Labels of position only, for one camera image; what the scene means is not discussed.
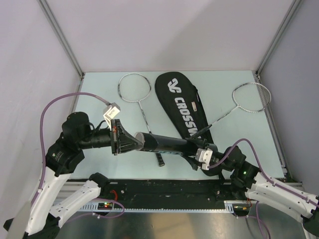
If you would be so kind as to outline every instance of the white table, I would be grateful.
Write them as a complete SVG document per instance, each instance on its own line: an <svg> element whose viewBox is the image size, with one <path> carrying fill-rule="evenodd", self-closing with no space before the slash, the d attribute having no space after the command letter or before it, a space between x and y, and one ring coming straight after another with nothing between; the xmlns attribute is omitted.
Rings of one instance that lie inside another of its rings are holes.
<svg viewBox="0 0 319 239"><path fill-rule="evenodd" d="M116 102L121 107L117 118L121 120L123 127L134 135L137 131L147 132L147 128L138 104L124 102L118 95L118 81L127 73L129 72L86 73L81 91L96 94L109 102ZM146 76L154 86L156 78L164 72L139 73ZM254 82L251 71L185 71L181 73L197 87L208 123L234 107L231 94L238 85ZM254 95L252 100L259 101L260 99L258 95ZM142 106L153 134L180 138L160 105L154 89L150 96L142 101ZM80 96L76 111L86 112L90 121L97 126L103 120L104 107L95 98ZM273 177L284 176L264 112L252 114L236 109L229 116L214 124L210 131L220 152L224 152L240 138L249 139L256 148L265 171ZM239 147L247 156L247 161L257 165L248 144L242 142ZM154 153L132 151L113 156L110 148L100 148L85 150L84 154L86 158L72 174L74 179L88 178L95 172L100 172L108 178L121 179L214 178L205 176L201 170L192 170L190 165L177 155L163 154L166 165L158 167ZM230 174L224 171L225 177L229 177Z"/></svg>

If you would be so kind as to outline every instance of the cylindrical tube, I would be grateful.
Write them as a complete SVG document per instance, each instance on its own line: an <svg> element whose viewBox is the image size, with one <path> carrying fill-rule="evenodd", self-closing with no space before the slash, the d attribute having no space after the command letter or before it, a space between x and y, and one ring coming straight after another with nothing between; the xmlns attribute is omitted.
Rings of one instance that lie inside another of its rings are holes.
<svg viewBox="0 0 319 239"><path fill-rule="evenodd" d="M140 151L195 156L198 150L195 143L180 138L142 132L137 132L135 138L143 143L143 148Z"/></svg>
<svg viewBox="0 0 319 239"><path fill-rule="evenodd" d="M99 131L95 132L93 136L87 137L85 140L80 141L78 144L81 149L102 148L111 146L110 129L100 129Z"/></svg>

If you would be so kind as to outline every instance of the robotic arm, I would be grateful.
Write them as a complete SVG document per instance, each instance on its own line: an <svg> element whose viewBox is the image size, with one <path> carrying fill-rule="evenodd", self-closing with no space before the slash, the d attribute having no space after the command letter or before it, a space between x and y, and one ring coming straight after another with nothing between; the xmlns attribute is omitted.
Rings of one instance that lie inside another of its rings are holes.
<svg viewBox="0 0 319 239"><path fill-rule="evenodd" d="M97 197L109 196L109 180L95 173L81 189L52 206L63 184L84 159L83 149L107 146L111 147L114 155L132 150L177 154L186 159L194 170L201 168L211 176L220 174L222 170L233 171L231 188L236 198L247 197L268 204L303 223L307 231L319 236L319 210L310 203L318 204L319 198L268 176L273 181L270 182L258 167L245 161L246 156L237 146L220 153L216 145L207 143L205 139L178 139L142 132L132 136L118 119L111 120L110 124L110 129L100 129L100 126L91 129L92 124L85 113L68 116L62 125L60 138L48 149L43 190L32 205L25 239L55 238L64 223L82 206ZM283 188L295 192L295 195ZM11 222L12 219L4 224L6 230Z"/></svg>

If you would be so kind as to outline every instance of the racket handle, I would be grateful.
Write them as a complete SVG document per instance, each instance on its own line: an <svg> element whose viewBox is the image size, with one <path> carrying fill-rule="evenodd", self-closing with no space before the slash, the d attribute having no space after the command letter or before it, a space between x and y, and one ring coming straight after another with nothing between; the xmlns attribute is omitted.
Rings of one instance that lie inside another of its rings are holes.
<svg viewBox="0 0 319 239"><path fill-rule="evenodd" d="M156 158L158 158L159 167L163 167L165 165L163 158L160 153L155 153Z"/></svg>

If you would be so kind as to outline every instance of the reflective metal surface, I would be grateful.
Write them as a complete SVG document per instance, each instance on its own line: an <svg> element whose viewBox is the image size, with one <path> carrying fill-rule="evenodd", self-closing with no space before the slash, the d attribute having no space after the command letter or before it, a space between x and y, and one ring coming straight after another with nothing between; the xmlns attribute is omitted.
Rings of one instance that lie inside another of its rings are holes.
<svg viewBox="0 0 319 239"><path fill-rule="evenodd" d="M302 225L260 205L272 239L305 239ZM262 239L257 221L231 214L126 213L115 219L79 218L65 224L58 239Z"/></svg>

